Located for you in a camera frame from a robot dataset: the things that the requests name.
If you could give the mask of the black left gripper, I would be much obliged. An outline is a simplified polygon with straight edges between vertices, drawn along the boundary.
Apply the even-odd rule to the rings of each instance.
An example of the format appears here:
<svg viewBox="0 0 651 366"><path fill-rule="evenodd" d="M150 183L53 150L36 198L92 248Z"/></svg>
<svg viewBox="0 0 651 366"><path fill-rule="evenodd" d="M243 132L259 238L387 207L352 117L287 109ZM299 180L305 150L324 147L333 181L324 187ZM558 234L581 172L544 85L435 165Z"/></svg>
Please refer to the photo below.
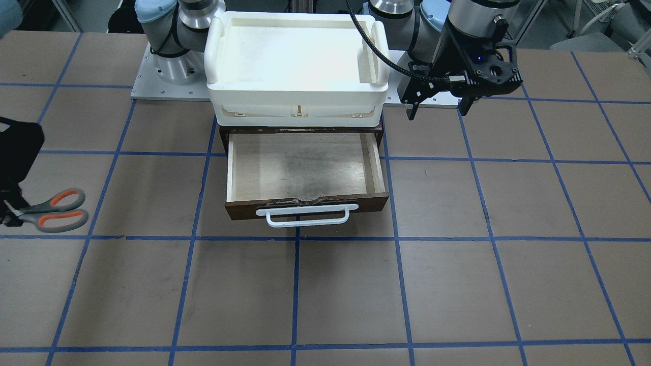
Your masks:
<svg viewBox="0 0 651 366"><path fill-rule="evenodd" d="M460 98L459 113L466 116L479 98L507 95L523 83L519 72L516 47L513 43L484 43L480 49L457 49L451 45L439 60L443 71L434 71L433 64L413 53L410 46L400 58L400 65L410 72L435 77L436 82L420 81L403 76L398 84L400 102L406 104L408 120L416 117L419 105L437 93L450 92Z"/></svg>

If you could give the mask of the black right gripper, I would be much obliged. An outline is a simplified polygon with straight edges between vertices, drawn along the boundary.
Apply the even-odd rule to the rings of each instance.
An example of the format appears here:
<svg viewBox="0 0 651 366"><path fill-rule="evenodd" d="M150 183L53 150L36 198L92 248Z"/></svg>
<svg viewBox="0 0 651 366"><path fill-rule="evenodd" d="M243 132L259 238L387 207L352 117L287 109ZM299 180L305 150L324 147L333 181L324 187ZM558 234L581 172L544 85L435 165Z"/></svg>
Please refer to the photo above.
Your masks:
<svg viewBox="0 0 651 366"><path fill-rule="evenodd" d="M21 227L15 210L25 206L21 188L45 141L41 125L2 117L7 129L1 132L1 225Z"/></svg>

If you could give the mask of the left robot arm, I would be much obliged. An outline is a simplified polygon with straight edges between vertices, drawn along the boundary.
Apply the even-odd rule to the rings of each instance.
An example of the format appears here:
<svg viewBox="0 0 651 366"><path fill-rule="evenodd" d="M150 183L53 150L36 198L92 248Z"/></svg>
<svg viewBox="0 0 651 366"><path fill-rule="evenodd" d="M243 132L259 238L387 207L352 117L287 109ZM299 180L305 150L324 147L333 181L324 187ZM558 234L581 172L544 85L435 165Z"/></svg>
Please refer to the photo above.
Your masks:
<svg viewBox="0 0 651 366"><path fill-rule="evenodd" d="M428 98L450 92L466 115L483 97L507 95L523 83L509 37L518 1L369 1L368 13L388 31L400 74L399 100L409 120Z"/></svg>

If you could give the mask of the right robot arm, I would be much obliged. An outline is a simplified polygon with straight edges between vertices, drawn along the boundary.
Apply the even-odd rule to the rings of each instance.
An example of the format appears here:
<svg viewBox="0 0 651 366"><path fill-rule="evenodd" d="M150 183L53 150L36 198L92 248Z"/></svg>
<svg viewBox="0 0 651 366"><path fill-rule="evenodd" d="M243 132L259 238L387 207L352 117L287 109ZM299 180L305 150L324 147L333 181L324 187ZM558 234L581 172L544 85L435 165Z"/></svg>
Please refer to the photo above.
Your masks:
<svg viewBox="0 0 651 366"><path fill-rule="evenodd" d="M174 93L196 91L205 81L204 52L211 22L226 10L224 1L135 1L133 14L147 36L150 69L145 79L152 86L178 86ZM19 211L28 202L19 183L28 175L44 143L37 123L2 117L2 224L20 227Z"/></svg>

